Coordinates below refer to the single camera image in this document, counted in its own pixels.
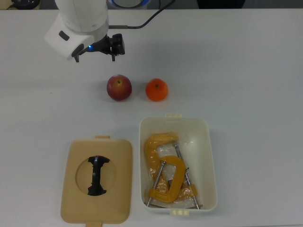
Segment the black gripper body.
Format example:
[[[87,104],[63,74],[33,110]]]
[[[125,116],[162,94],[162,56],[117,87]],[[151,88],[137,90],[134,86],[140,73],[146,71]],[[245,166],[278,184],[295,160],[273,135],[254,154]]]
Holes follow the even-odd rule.
[[[109,36],[103,37],[101,40],[92,43],[86,47],[84,52],[101,52],[104,54],[111,54],[111,38]]]

